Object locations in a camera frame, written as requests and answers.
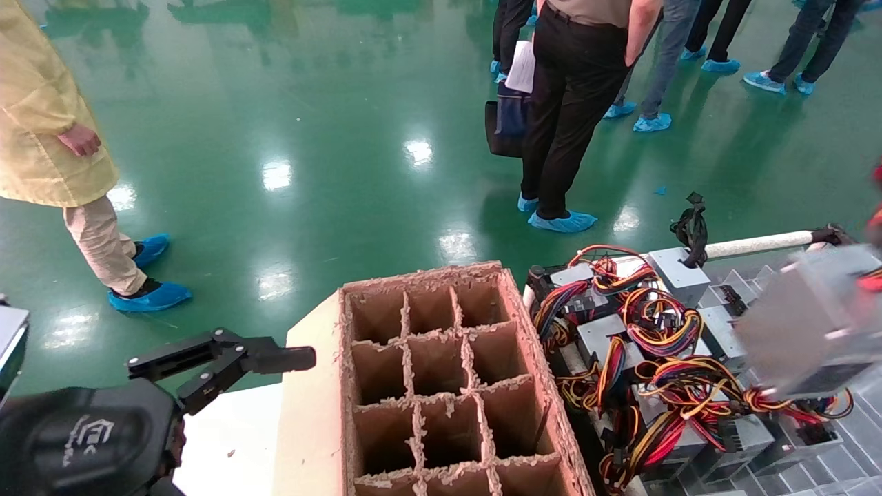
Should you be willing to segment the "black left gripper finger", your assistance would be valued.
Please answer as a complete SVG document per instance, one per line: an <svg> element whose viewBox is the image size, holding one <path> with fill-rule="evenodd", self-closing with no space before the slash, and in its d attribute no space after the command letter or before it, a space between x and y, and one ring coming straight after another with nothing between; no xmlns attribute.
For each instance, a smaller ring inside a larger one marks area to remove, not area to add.
<svg viewBox="0 0 882 496"><path fill-rule="evenodd" d="M130 358L127 368L131 380L152 382L201 368L176 392L182 412L196 415L248 373L306 371L316 364L317 352L311 346L281 347L269 336L242 337L215 329Z"/></svg>

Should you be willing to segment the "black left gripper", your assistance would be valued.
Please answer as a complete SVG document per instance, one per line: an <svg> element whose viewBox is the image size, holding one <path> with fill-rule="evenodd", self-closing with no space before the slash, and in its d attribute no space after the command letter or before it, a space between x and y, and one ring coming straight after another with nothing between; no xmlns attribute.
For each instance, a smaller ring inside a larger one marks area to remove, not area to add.
<svg viewBox="0 0 882 496"><path fill-rule="evenodd" d="M178 402L143 379L12 398L1 417L3 495L185 496Z"/></svg>

